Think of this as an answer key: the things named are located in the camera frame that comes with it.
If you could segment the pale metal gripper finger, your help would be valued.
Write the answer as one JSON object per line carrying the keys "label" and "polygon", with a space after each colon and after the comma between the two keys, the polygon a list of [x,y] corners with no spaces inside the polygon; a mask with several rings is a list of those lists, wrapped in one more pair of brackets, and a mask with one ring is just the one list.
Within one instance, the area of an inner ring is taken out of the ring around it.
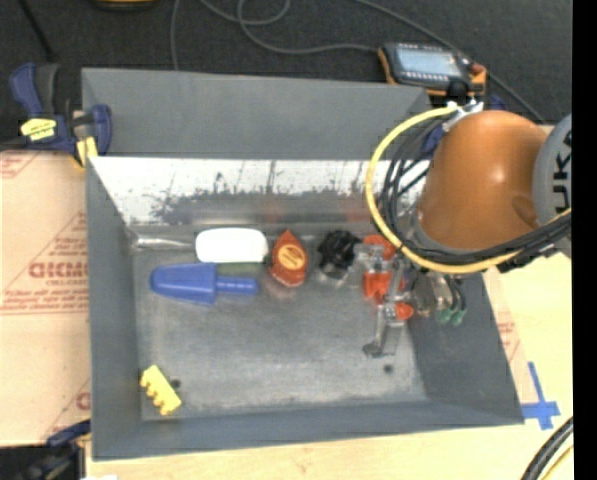
{"label": "pale metal gripper finger", "polygon": [[362,273],[385,273],[391,268],[395,252],[384,245],[358,245],[356,265]]}
{"label": "pale metal gripper finger", "polygon": [[393,308],[380,307],[375,321],[373,340],[362,347],[369,358],[394,356],[397,353],[404,321],[396,316]]}

